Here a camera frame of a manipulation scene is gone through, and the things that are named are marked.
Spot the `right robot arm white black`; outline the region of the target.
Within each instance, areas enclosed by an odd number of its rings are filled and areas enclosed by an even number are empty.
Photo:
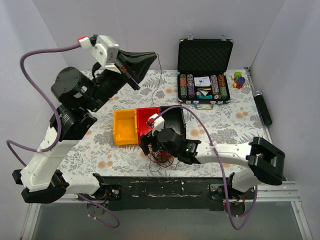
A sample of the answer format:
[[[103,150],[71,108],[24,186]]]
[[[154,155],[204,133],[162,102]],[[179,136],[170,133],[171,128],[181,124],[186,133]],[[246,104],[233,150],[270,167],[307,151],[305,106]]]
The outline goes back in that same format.
[[[262,137],[241,144],[217,144],[186,139],[171,128],[151,131],[141,136],[140,148],[145,155],[162,150],[179,161],[192,164],[222,163],[242,166],[228,177],[227,195],[237,199],[250,188],[283,183],[285,153]]]

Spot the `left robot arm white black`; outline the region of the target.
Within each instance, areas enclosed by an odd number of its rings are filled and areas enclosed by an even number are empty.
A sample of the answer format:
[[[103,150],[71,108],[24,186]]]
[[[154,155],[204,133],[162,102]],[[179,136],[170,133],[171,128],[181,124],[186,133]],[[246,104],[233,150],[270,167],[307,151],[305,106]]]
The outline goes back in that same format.
[[[94,113],[123,86],[139,90],[140,82],[156,58],[154,52],[119,50],[116,71],[103,69],[95,63],[92,78],[75,67],[59,72],[51,91],[60,105],[54,109],[45,137],[33,158],[12,174],[15,182],[24,187],[21,195],[26,203],[49,204],[66,194],[87,194],[95,200],[106,196],[107,184],[101,175],[66,174],[59,166],[97,121]]]

